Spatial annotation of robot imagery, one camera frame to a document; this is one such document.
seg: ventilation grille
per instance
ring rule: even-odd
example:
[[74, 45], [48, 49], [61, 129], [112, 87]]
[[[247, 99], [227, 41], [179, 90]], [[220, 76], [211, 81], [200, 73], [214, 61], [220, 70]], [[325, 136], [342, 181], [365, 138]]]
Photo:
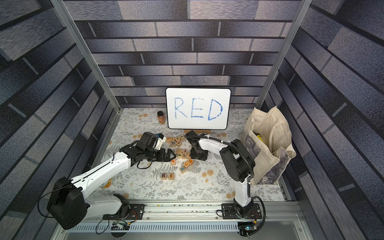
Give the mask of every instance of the ventilation grille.
[[[79, 223], [69, 232], [95, 232], [97, 223]], [[97, 232], [109, 232], [108, 223], [100, 223]], [[237, 222], [167, 222], [167, 223], [133, 223], [126, 231], [114, 227], [111, 232], [235, 232]]]

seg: floral tablecloth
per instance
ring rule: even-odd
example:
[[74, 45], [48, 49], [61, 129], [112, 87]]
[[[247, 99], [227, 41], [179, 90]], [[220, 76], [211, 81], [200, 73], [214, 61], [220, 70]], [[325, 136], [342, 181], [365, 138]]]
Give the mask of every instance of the floral tablecloth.
[[[184, 134], [183, 130], [169, 129], [166, 122], [162, 125], [157, 120], [157, 112], [166, 109], [125, 108], [115, 132], [109, 142], [102, 162], [108, 160], [122, 146], [138, 140], [144, 132], [163, 133], [167, 137]], [[213, 130], [211, 136], [232, 141], [243, 132], [245, 123], [252, 109], [230, 109], [226, 130]], [[163, 148], [171, 148], [164, 143]], [[180, 148], [190, 149], [187, 140]], [[90, 197], [102, 197], [120, 193], [127, 199], [158, 199], [158, 200], [229, 200], [235, 195], [234, 181], [225, 170], [221, 157], [208, 153], [203, 162], [195, 160], [186, 173], [180, 173], [183, 160], [177, 160], [176, 166], [169, 162], [153, 162], [148, 169], [133, 166], [115, 175], [112, 184], [107, 188], [99, 188]], [[143, 161], [140, 167], [149, 162]], [[160, 174], [175, 173], [175, 180], [161, 180]], [[251, 195], [258, 195], [264, 201], [284, 201], [278, 185], [251, 186]]]

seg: brown jar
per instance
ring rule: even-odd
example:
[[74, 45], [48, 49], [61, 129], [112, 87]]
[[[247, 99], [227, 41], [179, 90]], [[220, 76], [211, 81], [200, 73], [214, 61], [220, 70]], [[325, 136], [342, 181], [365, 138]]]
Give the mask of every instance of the brown jar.
[[166, 123], [166, 117], [162, 111], [157, 112], [157, 119], [159, 120], [159, 123], [161, 123], [161, 124]]

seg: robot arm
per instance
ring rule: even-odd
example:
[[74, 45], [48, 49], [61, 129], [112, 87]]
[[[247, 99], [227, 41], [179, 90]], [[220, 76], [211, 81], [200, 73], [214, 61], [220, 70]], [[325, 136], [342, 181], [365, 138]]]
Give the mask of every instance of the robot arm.
[[[234, 209], [237, 216], [248, 216], [253, 206], [249, 180], [253, 177], [255, 162], [240, 140], [223, 142], [209, 135], [197, 135], [190, 131], [185, 136], [192, 145], [191, 158], [205, 161], [208, 151], [222, 157], [228, 174], [235, 180], [236, 195]], [[129, 202], [120, 194], [107, 198], [89, 199], [89, 195], [102, 183], [117, 173], [132, 167], [142, 160], [169, 162], [176, 155], [168, 149], [161, 149], [165, 141], [162, 134], [145, 132], [138, 141], [122, 147], [112, 158], [97, 167], [70, 180], [63, 177], [53, 188], [47, 210], [64, 229], [76, 226], [84, 218], [108, 214], [116, 219], [129, 213]]]
[[234, 206], [239, 217], [246, 217], [253, 207], [250, 196], [250, 180], [253, 178], [254, 160], [240, 140], [235, 139], [228, 143], [211, 137], [210, 135], [197, 135], [190, 131], [185, 136], [192, 145], [191, 158], [206, 160], [208, 151], [221, 156], [229, 176], [235, 180]]

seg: brick wall backdrop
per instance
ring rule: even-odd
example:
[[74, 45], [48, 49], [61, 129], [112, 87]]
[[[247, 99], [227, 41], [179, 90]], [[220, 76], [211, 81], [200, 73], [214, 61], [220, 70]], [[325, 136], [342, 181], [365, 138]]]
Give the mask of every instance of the brick wall backdrop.
[[253, 108], [300, 1], [65, 1], [122, 107], [166, 107], [170, 87], [230, 88]]
[[263, 107], [290, 125], [286, 173], [315, 239], [384, 239], [383, 11], [313, 0]]
[[38, 199], [90, 169], [116, 112], [49, 0], [0, 3], [0, 86], [1, 239], [50, 239]]

